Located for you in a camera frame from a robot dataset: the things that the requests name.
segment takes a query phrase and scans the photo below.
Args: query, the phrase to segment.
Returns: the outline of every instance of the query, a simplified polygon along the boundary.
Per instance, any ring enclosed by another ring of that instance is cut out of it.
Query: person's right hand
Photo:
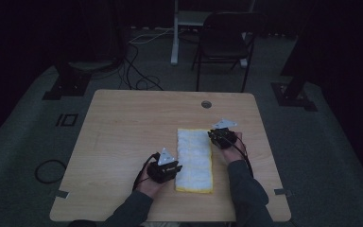
[[[241,151],[245,151],[245,147],[243,145],[243,143],[241,142],[241,137],[242,137],[242,133],[241,132],[236,132],[235,135],[239,138],[237,139],[237,141],[235,142],[235,145],[241,150]],[[237,161],[237,160],[244,160],[244,157],[241,155],[241,153],[233,146],[229,147],[229,148],[225,148],[221,150],[223,157],[225,158],[225,161],[227,164]]]

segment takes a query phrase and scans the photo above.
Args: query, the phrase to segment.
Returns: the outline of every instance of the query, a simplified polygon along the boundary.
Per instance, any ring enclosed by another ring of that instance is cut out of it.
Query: desk
[[[212,107],[205,109],[201,102]],[[95,93],[60,185],[55,221],[105,220],[130,194],[150,154],[167,148],[177,157],[177,129],[210,129],[222,117],[243,132],[253,173],[269,196],[273,220],[288,221],[290,210],[255,98],[250,94],[115,91]],[[177,192],[169,182],[152,204],[147,221],[233,221],[226,165],[213,150],[213,194]]]

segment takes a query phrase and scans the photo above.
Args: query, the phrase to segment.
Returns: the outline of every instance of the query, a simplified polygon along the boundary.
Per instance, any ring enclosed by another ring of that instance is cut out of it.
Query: cloth
[[[246,163],[235,161],[228,165],[229,181],[232,201],[236,215],[237,227],[274,226],[272,218],[266,208],[268,195],[264,188],[254,180]],[[112,216],[107,218],[103,227],[122,226],[135,227],[147,220],[149,208],[153,200],[139,191],[133,191],[131,195],[120,205]],[[208,227],[210,223],[185,223],[181,227]]]
[[[182,165],[176,175],[176,190],[212,193],[211,140],[206,130],[178,129],[178,161]]]
[[[268,195],[250,175],[244,160],[228,165],[232,202],[237,227],[274,226],[266,205]]]
[[[134,190],[113,215],[108,217],[102,227],[136,227],[147,220],[153,199],[148,195]]]

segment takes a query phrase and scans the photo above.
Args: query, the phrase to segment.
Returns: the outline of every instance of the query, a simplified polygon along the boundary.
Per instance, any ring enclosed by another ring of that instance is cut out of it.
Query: floor
[[[158,36],[162,33],[133,30],[134,37],[152,34],[134,40],[136,48],[130,47],[128,53],[128,60],[135,57],[132,64],[149,80],[138,82],[142,76],[125,63],[118,70],[93,74],[84,96],[61,100],[42,100],[58,76],[54,67],[34,81],[0,129],[0,226],[68,225],[49,218],[53,192],[60,183],[40,183],[34,172],[47,160],[67,164],[96,90],[129,89],[125,83],[129,79],[134,88],[159,90],[158,84],[166,91],[195,91],[196,71],[191,71],[191,63],[197,36],[188,31],[181,35],[179,64],[174,66],[170,64],[171,31]],[[275,226],[363,226],[363,168],[320,88],[310,83],[304,86],[317,112],[281,107],[271,89],[272,82],[291,80],[280,72],[294,44],[284,37],[259,38],[245,91],[256,97],[282,183],[291,192],[287,200],[292,220]],[[84,70],[96,67],[79,66]],[[225,65],[204,65],[200,90],[239,92],[243,74],[244,69],[238,67],[230,71]],[[57,126],[61,114],[77,114],[75,125]],[[51,179],[63,171],[60,165],[41,169]]]

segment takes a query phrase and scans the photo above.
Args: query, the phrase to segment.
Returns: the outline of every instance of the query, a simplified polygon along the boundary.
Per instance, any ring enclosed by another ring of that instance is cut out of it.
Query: black chair
[[[199,47],[194,57],[194,65],[199,65],[197,73],[197,87],[199,90],[199,75],[202,63],[233,63],[231,69],[239,60],[247,59],[241,92],[246,87],[247,76],[250,71],[252,52],[255,38],[264,30],[267,17],[256,12],[214,12],[204,21],[199,34]]]

